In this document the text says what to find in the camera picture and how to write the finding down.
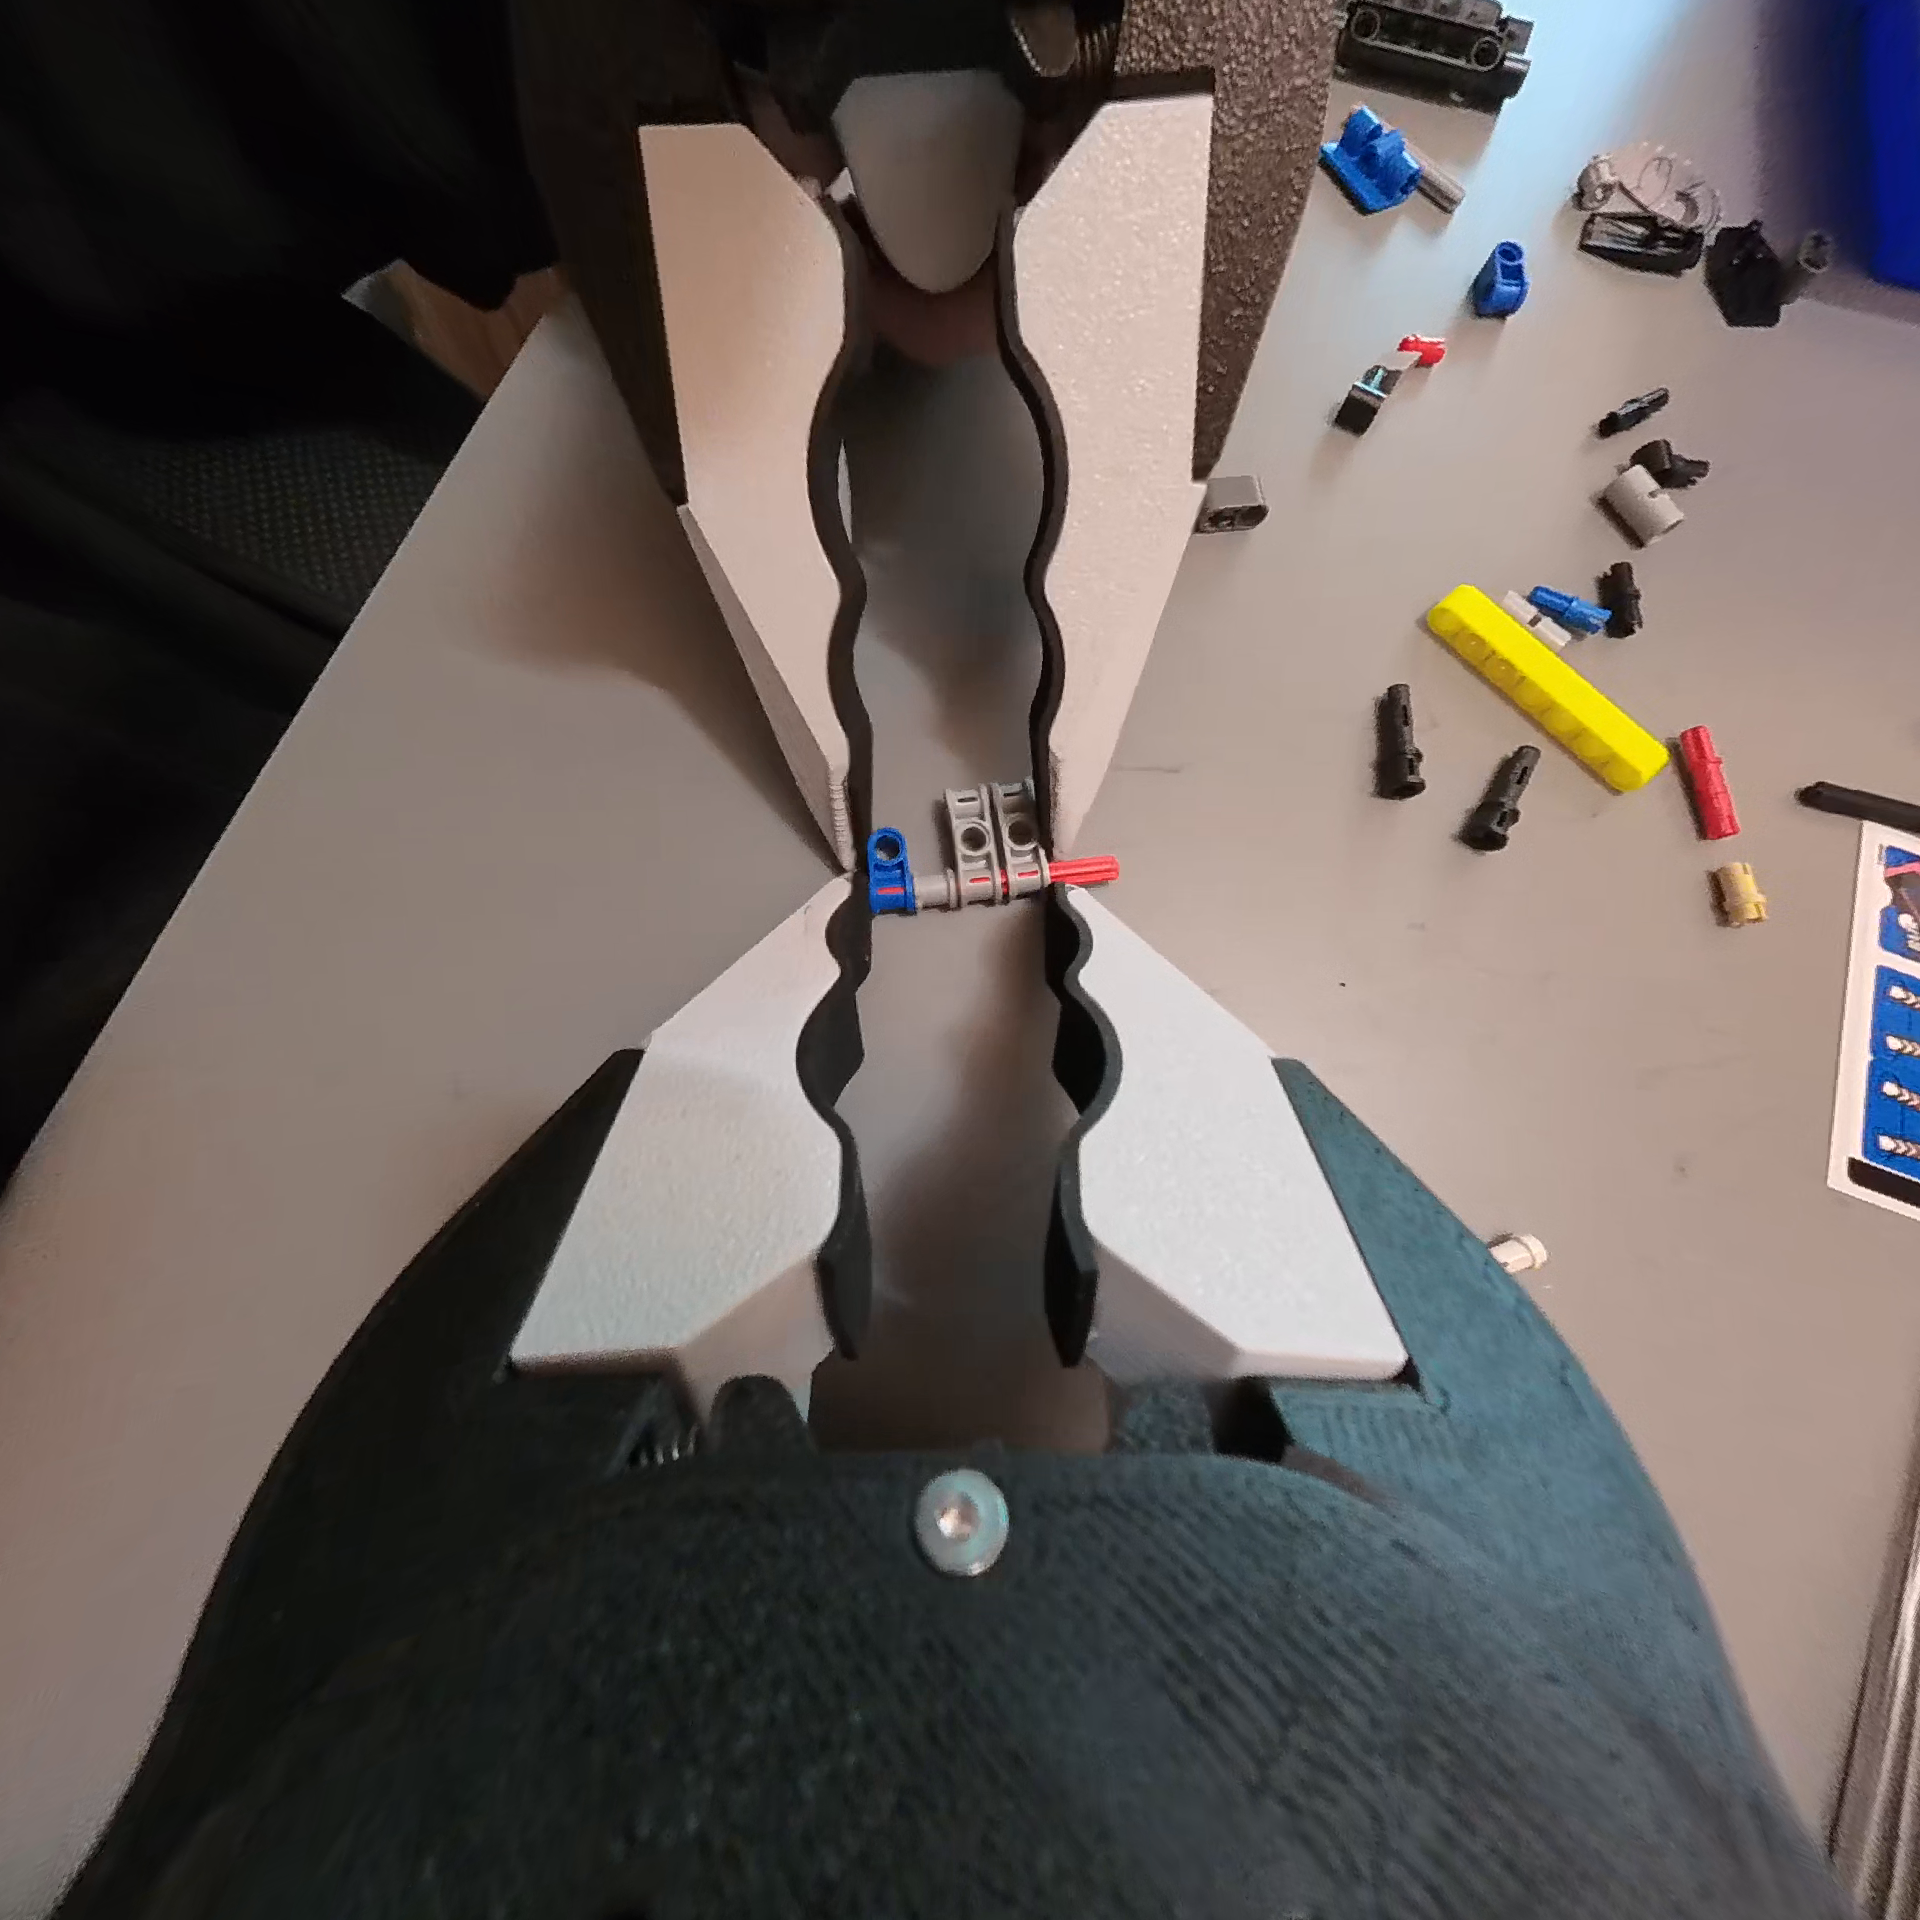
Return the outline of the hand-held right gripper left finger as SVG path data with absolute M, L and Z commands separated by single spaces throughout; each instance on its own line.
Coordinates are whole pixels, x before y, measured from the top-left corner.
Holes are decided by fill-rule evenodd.
M 516 1330 L 518 1372 L 814 1385 L 842 1143 L 799 1041 L 842 982 L 829 924 L 847 897 L 829 878 L 654 1028 Z

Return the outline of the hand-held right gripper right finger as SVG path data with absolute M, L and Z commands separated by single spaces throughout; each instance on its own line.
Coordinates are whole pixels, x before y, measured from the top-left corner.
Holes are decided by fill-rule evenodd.
M 1045 1226 L 1060 1364 L 1143 1383 L 1387 1383 L 1402 1339 L 1269 1050 L 1090 888 L 1045 897 L 1050 1075 L 1073 1108 Z

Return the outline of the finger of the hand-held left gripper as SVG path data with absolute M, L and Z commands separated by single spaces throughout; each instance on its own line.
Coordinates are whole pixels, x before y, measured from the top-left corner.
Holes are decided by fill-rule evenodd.
M 1053 845 L 1082 833 L 1205 493 L 1207 188 L 1207 91 L 1117 98 L 1003 229 L 1003 356 L 1040 438 L 1030 759 Z
M 834 398 L 859 344 L 842 209 L 741 125 L 636 131 L 680 429 L 680 519 L 781 755 L 842 870 L 869 820 L 853 675 L 865 575 Z

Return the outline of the grey blue lego axle assembly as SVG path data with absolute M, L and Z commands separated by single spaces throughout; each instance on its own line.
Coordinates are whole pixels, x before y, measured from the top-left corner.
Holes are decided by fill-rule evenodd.
M 1104 888 L 1119 878 L 1117 855 L 1053 860 L 1040 838 L 1030 781 L 994 781 L 944 789 L 947 866 L 913 873 L 900 829 L 865 838 L 865 893 L 875 918 L 1012 904 L 1049 884 Z

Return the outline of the blue lego block grey pin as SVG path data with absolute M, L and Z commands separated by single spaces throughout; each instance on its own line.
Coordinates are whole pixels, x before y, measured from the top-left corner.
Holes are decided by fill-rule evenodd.
M 1369 104 L 1345 116 L 1337 134 L 1319 147 L 1319 165 L 1362 215 L 1387 214 L 1414 195 L 1453 215 L 1466 201 L 1463 179 L 1422 156 Z

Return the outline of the black lego connector red axle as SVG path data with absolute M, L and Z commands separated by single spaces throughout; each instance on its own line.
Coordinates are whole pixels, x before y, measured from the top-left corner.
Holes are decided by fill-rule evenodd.
M 1431 371 L 1447 358 L 1447 338 L 1426 334 L 1402 334 L 1394 352 L 1380 363 L 1372 363 L 1337 398 L 1333 411 L 1333 429 L 1349 438 L 1364 438 L 1380 407 L 1389 403 L 1402 377 Z

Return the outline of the grey lego gear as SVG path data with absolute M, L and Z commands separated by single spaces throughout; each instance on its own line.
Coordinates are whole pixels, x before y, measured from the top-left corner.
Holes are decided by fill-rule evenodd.
M 1691 156 L 1658 141 L 1594 155 L 1573 179 L 1570 203 L 1585 215 L 1644 215 L 1693 233 L 1709 233 L 1719 222 L 1713 179 Z

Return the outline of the flat black lego piece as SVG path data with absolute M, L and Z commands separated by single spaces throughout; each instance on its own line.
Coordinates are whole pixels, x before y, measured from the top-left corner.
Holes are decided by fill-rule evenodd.
M 1594 214 L 1577 248 L 1636 276 L 1681 278 L 1700 264 L 1708 236 L 1652 214 Z

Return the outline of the grey lego connector black pin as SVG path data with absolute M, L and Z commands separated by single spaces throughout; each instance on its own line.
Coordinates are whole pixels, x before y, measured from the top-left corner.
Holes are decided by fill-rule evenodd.
M 1709 472 L 1709 460 L 1681 453 L 1669 438 L 1652 438 L 1596 493 L 1596 510 L 1640 549 L 1647 549 L 1684 524 L 1681 493 Z

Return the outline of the yellow lego beam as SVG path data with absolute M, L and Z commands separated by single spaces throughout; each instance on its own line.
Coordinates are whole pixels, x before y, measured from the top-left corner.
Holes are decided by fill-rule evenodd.
M 1669 748 L 1562 663 L 1559 650 L 1471 585 L 1422 613 L 1426 635 L 1492 686 L 1539 731 L 1611 793 L 1631 793 L 1669 769 Z

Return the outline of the lego sticker sheet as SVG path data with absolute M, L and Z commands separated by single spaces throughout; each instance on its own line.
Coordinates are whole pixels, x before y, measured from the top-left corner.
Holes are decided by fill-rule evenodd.
M 1857 828 L 1828 1186 L 1915 1220 L 1915 836 Z

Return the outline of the person's black clothed torso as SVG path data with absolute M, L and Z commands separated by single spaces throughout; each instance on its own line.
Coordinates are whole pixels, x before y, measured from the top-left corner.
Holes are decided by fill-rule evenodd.
M 349 292 L 552 260 L 506 2 L 4 2 L 4 1177 L 477 398 Z

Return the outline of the blue plastic bin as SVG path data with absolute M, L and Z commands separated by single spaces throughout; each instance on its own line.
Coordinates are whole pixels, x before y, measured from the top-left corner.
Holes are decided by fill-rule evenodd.
M 1915 2 L 1857 7 L 1857 116 L 1867 264 L 1915 292 Z

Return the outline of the black lego frame piece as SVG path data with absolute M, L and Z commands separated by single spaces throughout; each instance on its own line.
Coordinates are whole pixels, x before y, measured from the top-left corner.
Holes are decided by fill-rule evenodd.
M 1503 2 L 1345 2 L 1336 71 L 1495 116 L 1527 78 L 1532 34 L 1534 24 Z

